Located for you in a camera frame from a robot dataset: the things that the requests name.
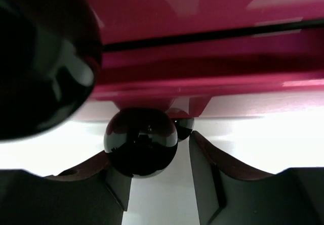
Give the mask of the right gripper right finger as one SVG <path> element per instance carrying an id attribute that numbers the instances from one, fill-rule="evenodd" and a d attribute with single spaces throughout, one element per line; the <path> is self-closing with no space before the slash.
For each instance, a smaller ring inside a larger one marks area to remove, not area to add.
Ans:
<path id="1" fill-rule="evenodd" d="M 323 168 L 261 171 L 199 132 L 189 155 L 200 224 L 323 224 Z"/>

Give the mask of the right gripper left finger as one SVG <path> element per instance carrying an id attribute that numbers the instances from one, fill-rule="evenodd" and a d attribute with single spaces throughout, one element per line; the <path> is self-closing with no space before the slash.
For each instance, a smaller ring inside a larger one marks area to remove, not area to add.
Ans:
<path id="1" fill-rule="evenodd" d="M 1 224 L 121 224 L 131 181 L 105 152 L 57 176 L 1 170 Z"/>

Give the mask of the pink top drawer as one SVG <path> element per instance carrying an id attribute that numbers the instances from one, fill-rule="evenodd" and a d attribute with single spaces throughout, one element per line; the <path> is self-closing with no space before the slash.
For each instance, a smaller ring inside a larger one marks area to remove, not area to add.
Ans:
<path id="1" fill-rule="evenodd" d="M 104 43 L 323 17 L 323 0 L 87 0 Z"/>

